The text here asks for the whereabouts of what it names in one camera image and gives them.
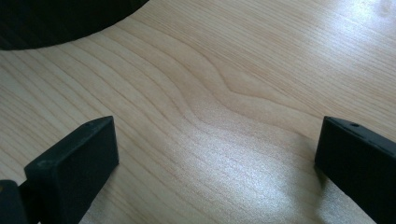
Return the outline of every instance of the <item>light wood table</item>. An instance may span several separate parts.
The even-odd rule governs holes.
[[[0,51],[0,179],[90,119],[120,166],[81,223],[373,223],[314,157],[324,115],[396,140],[396,2],[151,0]]]

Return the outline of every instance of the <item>black object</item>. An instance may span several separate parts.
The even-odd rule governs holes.
[[[103,30],[148,0],[0,0],[0,49],[36,49]]]
[[[0,181],[0,224],[77,224],[119,164],[112,117],[87,122],[25,168]]]
[[[396,224],[396,143],[325,117],[315,163],[375,222]]]

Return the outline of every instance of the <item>wooden surface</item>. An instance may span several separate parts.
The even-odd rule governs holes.
[[[396,140],[395,4],[151,0],[0,51],[0,179],[113,115],[120,166],[81,223],[372,223],[313,160],[324,115]]]

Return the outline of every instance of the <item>wood grain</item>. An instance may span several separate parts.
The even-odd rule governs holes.
[[[151,0],[0,51],[0,179],[113,115],[120,166],[81,223],[373,223],[315,156],[324,115],[396,140],[392,0]]]

